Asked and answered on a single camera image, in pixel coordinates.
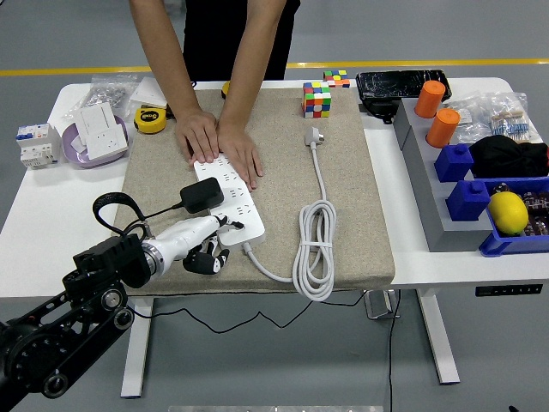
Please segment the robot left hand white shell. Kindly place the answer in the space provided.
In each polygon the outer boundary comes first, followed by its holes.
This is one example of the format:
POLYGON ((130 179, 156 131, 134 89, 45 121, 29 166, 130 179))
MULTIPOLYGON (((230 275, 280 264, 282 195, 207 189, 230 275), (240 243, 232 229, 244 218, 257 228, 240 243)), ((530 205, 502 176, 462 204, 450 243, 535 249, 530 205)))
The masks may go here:
POLYGON ((163 276, 173 262, 181 261, 192 273, 215 275, 225 265, 230 254, 222 249, 215 256, 217 231, 228 225, 242 229, 244 224, 231 221, 226 215, 209 215, 178 221, 152 239, 142 242, 142 249, 152 276, 163 276))

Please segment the person's right hand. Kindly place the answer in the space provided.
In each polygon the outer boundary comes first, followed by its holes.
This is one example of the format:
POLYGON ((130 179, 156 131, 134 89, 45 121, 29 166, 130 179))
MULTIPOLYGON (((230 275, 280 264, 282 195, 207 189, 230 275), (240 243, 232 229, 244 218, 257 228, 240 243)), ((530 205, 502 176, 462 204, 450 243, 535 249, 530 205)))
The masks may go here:
POLYGON ((175 114, 176 138, 190 166, 196 161, 211 163, 219 156, 216 119, 202 109, 191 108, 175 114))

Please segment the person's left hand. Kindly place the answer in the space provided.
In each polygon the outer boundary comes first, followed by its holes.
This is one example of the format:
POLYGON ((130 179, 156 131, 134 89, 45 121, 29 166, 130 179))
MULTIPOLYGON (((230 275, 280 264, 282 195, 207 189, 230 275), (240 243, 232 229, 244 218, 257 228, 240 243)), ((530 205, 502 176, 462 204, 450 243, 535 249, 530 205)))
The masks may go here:
POLYGON ((257 147, 244 127, 219 122, 216 128, 219 151, 231 162, 249 191, 257 188, 263 167, 257 147))

